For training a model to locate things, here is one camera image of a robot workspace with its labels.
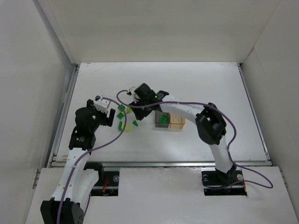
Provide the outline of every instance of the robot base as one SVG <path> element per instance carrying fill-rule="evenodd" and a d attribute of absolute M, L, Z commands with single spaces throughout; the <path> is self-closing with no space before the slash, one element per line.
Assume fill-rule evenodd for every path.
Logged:
<path fill-rule="evenodd" d="M 224 179 L 215 169 L 205 169 L 201 171 L 201 182 L 204 185 L 204 194 L 206 196 L 225 196 L 225 195 L 243 195 L 247 196 L 246 186 L 244 183 L 238 183 L 231 187 L 218 189 L 222 186 L 230 185 L 236 181 L 243 180 L 241 170 L 236 170 L 228 178 Z"/>

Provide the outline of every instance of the wooden block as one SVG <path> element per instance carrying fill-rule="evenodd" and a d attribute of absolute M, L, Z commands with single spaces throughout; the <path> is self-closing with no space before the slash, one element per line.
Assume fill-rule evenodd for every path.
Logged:
<path fill-rule="evenodd" d="M 170 114 L 169 128 L 183 129 L 185 124 L 185 118 L 182 118 L 175 114 Z"/>

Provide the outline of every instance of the screw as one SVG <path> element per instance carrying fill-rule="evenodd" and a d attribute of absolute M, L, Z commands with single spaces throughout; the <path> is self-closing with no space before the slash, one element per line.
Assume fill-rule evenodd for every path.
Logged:
<path fill-rule="evenodd" d="M 206 175 L 206 174 L 204 174 L 204 175 L 202 176 L 202 179 L 204 180 L 204 182 L 207 182 L 207 181 L 209 180 L 208 177 L 209 177 L 209 176 Z"/>
<path fill-rule="evenodd" d="M 237 175 L 237 179 L 238 179 L 239 181 L 244 180 L 243 175 L 242 175 L 242 174 L 238 174 L 238 175 Z"/>
<path fill-rule="evenodd" d="M 117 175 L 113 176 L 113 181 L 114 182 L 118 182 L 119 180 L 120 180 L 119 176 L 117 176 Z"/>

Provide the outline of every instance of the black mount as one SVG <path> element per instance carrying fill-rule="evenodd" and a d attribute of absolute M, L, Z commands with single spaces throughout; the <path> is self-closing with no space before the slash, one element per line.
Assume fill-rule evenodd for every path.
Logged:
<path fill-rule="evenodd" d="M 217 109 L 215 104 L 208 105 Z M 209 145 L 219 145 L 220 139 L 226 134 L 226 122 L 218 112 L 205 107 L 201 113 L 196 114 L 196 126 L 199 137 Z"/>
<path fill-rule="evenodd" d="M 54 199 L 42 202 L 41 213 L 45 224 L 56 224 L 59 203 Z M 69 198 L 66 198 L 61 209 L 60 223 L 82 224 L 83 220 L 84 211 L 80 208 L 80 204 L 71 202 Z"/>
<path fill-rule="evenodd" d="M 169 95 L 168 92 L 160 90 L 155 93 L 148 85 L 142 83 L 139 87 L 134 90 L 135 94 L 139 97 L 137 103 L 132 102 L 129 105 L 132 106 L 143 106 L 153 103 L 162 102 L 162 99 Z M 161 111 L 160 105 L 146 107 L 146 108 L 132 108 L 137 120 L 142 120 L 147 117 L 152 111 Z"/>
<path fill-rule="evenodd" d="M 98 111 L 89 99 L 86 107 L 82 107 L 75 112 L 76 127 L 71 134 L 69 144 L 70 150 L 73 148 L 82 148 L 82 150 L 90 150 L 93 148 L 96 141 L 95 131 L 100 125 L 111 127 L 115 115 L 115 110 L 110 109 L 110 115 L 107 117 L 106 113 Z"/>

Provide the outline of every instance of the yellow block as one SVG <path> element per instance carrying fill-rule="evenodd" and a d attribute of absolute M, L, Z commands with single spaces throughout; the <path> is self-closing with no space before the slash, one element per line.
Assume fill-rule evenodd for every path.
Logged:
<path fill-rule="evenodd" d="M 131 131 L 131 125 L 127 124 L 126 127 L 125 127 L 125 132 L 130 132 L 130 131 Z"/>

